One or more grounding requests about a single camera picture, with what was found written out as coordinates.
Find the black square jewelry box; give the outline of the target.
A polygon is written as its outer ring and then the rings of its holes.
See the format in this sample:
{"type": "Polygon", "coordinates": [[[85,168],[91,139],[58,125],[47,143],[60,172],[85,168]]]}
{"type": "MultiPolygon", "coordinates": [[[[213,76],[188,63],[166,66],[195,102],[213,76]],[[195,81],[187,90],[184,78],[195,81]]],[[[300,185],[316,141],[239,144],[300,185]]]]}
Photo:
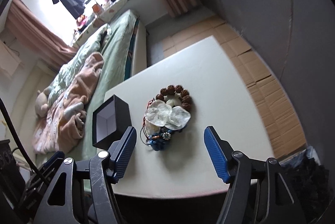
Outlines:
{"type": "Polygon", "coordinates": [[[132,126],[129,105],[112,95],[93,112],[93,146],[107,150],[113,142],[121,140],[129,126],[132,126]]]}

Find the blue beaded flower jewelry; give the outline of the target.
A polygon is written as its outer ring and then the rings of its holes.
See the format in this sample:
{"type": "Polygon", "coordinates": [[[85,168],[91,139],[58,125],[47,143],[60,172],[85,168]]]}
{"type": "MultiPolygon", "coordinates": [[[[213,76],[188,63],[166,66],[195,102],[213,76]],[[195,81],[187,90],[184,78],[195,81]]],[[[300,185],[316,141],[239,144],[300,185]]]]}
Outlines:
{"type": "Polygon", "coordinates": [[[143,144],[151,147],[154,151],[163,151],[170,144],[174,133],[175,131],[163,127],[157,133],[148,134],[145,126],[143,126],[140,130],[140,139],[143,144]]]}

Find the white shell flower ornament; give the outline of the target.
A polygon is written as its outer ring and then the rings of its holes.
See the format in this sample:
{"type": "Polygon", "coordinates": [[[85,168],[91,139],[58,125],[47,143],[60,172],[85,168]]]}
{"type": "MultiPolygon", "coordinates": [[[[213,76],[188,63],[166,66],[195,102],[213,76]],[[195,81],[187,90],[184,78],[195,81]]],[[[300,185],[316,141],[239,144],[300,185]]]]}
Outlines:
{"type": "Polygon", "coordinates": [[[158,133],[162,128],[182,130],[190,118],[190,112],[180,105],[171,106],[162,100],[153,100],[144,113],[144,129],[148,135],[158,133]]]}

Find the pink fleece blanket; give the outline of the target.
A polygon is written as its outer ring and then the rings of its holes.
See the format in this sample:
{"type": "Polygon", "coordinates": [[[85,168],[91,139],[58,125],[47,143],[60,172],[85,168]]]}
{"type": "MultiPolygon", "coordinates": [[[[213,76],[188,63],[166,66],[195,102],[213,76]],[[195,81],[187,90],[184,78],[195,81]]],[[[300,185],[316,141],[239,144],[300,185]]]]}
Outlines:
{"type": "Polygon", "coordinates": [[[32,139],[34,153],[68,153],[78,145],[85,135],[85,106],[95,92],[103,65],[104,59],[99,52],[86,58],[69,87],[37,123],[32,139]]]}

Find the cardboard floor sheets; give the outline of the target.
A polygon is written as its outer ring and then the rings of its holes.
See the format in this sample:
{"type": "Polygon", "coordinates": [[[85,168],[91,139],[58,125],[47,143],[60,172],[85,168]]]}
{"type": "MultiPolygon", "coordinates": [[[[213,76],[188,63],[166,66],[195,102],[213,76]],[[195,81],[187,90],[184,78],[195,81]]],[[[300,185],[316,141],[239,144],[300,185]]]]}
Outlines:
{"type": "Polygon", "coordinates": [[[218,15],[165,36],[163,54],[168,57],[209,36],[217,40],[245,83],[268,133],[275,157],[286,159],[304,149],[307,141],[303,128],[279,81],[250,44],[218,15]]]}

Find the beige plush toy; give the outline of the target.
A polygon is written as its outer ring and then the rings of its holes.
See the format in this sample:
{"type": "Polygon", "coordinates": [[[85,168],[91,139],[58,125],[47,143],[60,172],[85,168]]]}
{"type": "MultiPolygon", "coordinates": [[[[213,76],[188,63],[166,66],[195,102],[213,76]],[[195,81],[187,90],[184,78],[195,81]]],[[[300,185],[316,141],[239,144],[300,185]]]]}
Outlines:
{"type": "Polygon", "coordinates": [[[43,91],[37,92],[37,98],[35,101],[35,113],[43,118],[46,116],[49,106],[48,106],[48,98],[52,91],[52,87],[46,87],[43,91]]]}

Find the green sheet bed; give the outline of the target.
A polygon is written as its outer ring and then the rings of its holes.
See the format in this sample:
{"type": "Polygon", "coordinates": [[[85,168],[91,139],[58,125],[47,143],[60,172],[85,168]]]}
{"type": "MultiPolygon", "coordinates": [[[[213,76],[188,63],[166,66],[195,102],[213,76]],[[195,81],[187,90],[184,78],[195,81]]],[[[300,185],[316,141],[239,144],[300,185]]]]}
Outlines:
{"type": "MultiPolygon", "coordinates": [[[[104,65],[95,92],[85,106],[85,135],[78,145],[66,156],[75,160],[92,157],[97,149],[93,146],[93,112],[103,103],[105,93],[131,76],[133,51],[139,17],[136,12],[128,10],[108,24],[106,35],[102,41],[99,53],[103,56],[104,65]]],[[[35,154],[38,165],[45,163],[53,154],[35,154]]]]}

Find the light green floral quilt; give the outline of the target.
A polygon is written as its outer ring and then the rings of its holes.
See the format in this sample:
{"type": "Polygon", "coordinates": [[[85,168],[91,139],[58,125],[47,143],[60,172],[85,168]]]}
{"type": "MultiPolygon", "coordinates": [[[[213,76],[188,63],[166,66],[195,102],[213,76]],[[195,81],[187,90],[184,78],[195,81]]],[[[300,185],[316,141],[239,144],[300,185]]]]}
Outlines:
{"type": "Polygon", "coordinates": [[[60,71],[49,85],[48,106],[51,107],[57,98],[72,83],[74,77],[85,64],[85,60],[93,52],[99,52],[102,41],[106,35],[108,24],[102,25],[88,40],[78,49],[76,55],[66,64],[62,65],[60,71]]]}

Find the floral window sill cushion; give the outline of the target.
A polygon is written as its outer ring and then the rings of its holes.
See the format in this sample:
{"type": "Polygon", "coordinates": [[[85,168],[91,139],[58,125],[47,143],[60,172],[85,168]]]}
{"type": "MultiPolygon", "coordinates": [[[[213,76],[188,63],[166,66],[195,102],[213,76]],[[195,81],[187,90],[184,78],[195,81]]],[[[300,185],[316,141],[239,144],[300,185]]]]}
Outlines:
{"type": "Polygon", "coordinates": [[[109,23],[114,16],[132,0],[109,1],[99,15],[93,13],[84,24],[83,31],[76,31],[72,40],[72,47],[79,49],[86,40],[96,32],[102,25],[109,23]]]}

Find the pink curtain left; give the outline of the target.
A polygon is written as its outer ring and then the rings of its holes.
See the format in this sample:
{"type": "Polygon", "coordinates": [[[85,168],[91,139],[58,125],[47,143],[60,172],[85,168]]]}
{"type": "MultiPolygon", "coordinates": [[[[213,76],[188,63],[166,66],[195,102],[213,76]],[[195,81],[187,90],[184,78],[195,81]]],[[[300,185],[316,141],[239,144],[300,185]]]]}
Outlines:
{"type": "Polygon", "coordinates": [[[60,69],[77,53],[76,48],[68,46],[42,24],[21,0],[12,0],[5,27],[54,69],[60,69]]]}

